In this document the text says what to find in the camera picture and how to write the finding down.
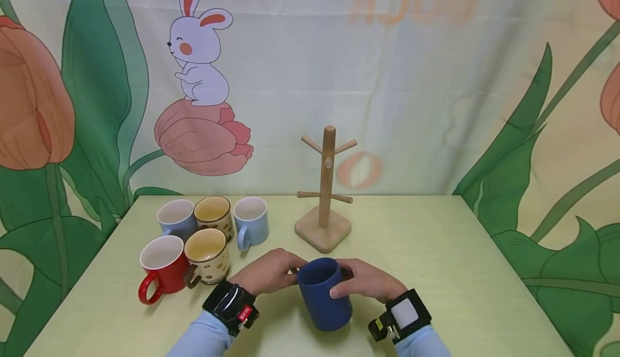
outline dark blue mug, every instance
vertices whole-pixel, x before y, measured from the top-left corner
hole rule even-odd
[[[338,262],[329,257],[312,260],[299,269],[297,281],[317,329],[333,332],[348,323],[353,313],[351,299],[329,296],[331,288],[342,281]]]

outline wearable device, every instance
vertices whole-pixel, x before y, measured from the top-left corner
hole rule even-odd
[[[202,308],[219,319],[228,333],[236,337],[241,328],[251,328],[258,318],[254,300],[256,297],[239,284],[222,280],[207,297]]]
[[[368,324],[368,330],[375,341],[389,336],[394,344],[398,344],[407,336],[430,325],[432,319],[415,289],[389,301],[386,308],[383,315]]]

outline red mug handle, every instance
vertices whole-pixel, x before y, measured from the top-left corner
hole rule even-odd
[[[159,284],[153,296],[151,296],[150,298],[146,297],[146,292],[155,279],[157,279],[157,273],[155,271],[150,271],[149,274],[146,275],[146,278],[142,280],[142,283],[138,288],[138,298],[140,299],[140,302],[144,304],[154,304],[161,297],[161,288],[159,287]]]

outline red label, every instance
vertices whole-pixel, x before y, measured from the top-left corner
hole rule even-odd
[[[252,308],[249,307],[248,305],[245,305],[243,310],[241,310],[241,313],[239,315],[237,315],[237,319],[239,319],[241,322],[243,322],[243,321],[246,320],[247,317],[250,316],[251,312],[252,312]]]

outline mug handle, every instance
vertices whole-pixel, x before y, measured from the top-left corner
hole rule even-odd
[[[245,238],[246,233],[248,233],[248,226],[244,225],[237,235],[237,248],[239,248],[241,252],[246,252],[250,248],[250,238]]]
[[[196,264],[192,264],[187,272],[183,275],[183,281],[185,282],[185,286],[188,288],[194,288],[198,284],[198,282],[202,279],[200,275],[196,276],[196,279],[192,280],[193,273],[196,272],[198,266]]]
[[[159,284],[153,296],[151,296],[150,298],[146,297],[146,292],[149,289],[149,286],[151,285],[151,283],[155,279],[157,279],[157,272],[150,271],[149,274],[146,275],[146,278],[142,280],[142,283],[140,284],[140,287],[138,288],[138,299],[140,299],[140,302],[144,304],[154,304],[161,297],[161,288],[159,287]]]

